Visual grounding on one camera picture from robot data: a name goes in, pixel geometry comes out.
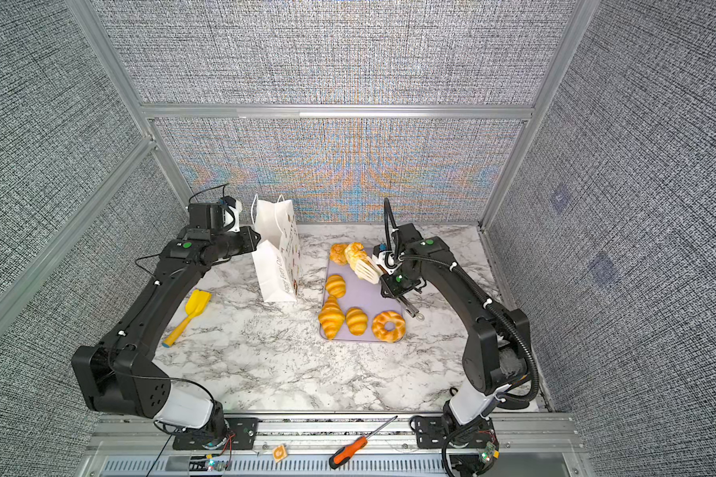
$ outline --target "textured wall panel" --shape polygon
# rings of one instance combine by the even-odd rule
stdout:
[[[152,157],[133,173],[0,339],[0,475],[72,475],[97,414],[70,359],[127,311],[148,275],[133,264],[161,250],[185,214]],[[6,465],[26,456],[22,465]]]
[[[573,0],[93,0],[146,101],[531,104]]]
[[[295,200],[300,221],[475,221],[514,144],[517,120],[156,121],[194,192],[230,182]]]
[[[716,475],[716,2],[602,3],[492,238],[598,473]]]
[[[138,139],[64,2],[0,1],[0,294]]]

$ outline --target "black mounting plate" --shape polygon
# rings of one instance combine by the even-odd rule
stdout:
[[[232,450],[252,450],[255,445],[255,436],[257,435],[257,423],[259,419],[256,417],[226,417],[225,421],[228,423],[228,430],[236,434],[231,439]],[[214,451],[208,451],[201,444],[191,444],[191,437],[189,436],[176,436],[172,442],[172,449],[174,450],[202,450],[207,451],[206,453],[220,452],[222,446]]]
[[[416,445],[419,449],[443,448],[443,442],[445,442],[447,434],[441,416],[413,416],[411,418],[411,425],[414,428]],[[483,432],[487,432],[487,430],[493,430],[493,422],[490,419],[484,420],[476,432],[470,433],[466,443],[459,444],[466,444],[463,446],[466,448],[482,448],[485,446],[485,443],[489,441],[487,435],[483,435]]]

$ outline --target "croissant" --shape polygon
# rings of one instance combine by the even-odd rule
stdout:
[[[369,327],[369,317],[360,308],[351,308],[345,313],[347,329],[356,336],[360,336]]]
[[[331,246],[331,252],[329,252],[329,259],[337,265],[347,265],[347,259],[345,258],[346,246],[346,243],[334,243]]]
[[[326,299],[324,308],[322,308],[321,313],[318,314],[318,321],[324,328],[326,338],[334,339],[337,335],[337,331],[340,330],[342,324],[345,322],[345,315],[342,313],[337,299],[333,296]]]
[[[334,298],[341,299],[345,296],[345,279],[340,275],[329,275],[326,279],[326,291]]]
[[[347,262],[350,263],[350,268],[353,269],[353,272],[355,272],[356,263],[359,260],[371,265],[369,256],[366,255],[366,252],[363,250],[363,243],[360,242],[353,242],[345,248],[345,258],[347,258]]]

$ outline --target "yellow spatula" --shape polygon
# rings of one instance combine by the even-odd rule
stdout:
[[[209,291],[194,290],[194,292],[191,293],[189,301],[185,304],[185,312],[189,316],[185,317],[181,324],[172,330],[172,333],[162,341],[162,346],[165,348],[171,347],[175,340],[183,333],[185,327],[189,326],[191,320],[198,317],[204,309],[207,308],[207,303],[210,302],[211,298],[212,294]]]

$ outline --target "blue patch on wall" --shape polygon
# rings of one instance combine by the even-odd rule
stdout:
[[[562,214],[568,205],[570,205],[570,189],[564,184],[560,184],[554,189],[549,198],[552,207],[557,214]]]
[[[600,287],[607,286],[618,278],[618,271],[615,270],[615,265],[605,252],[597,253],[594,259],[589,262],[589,271]]]

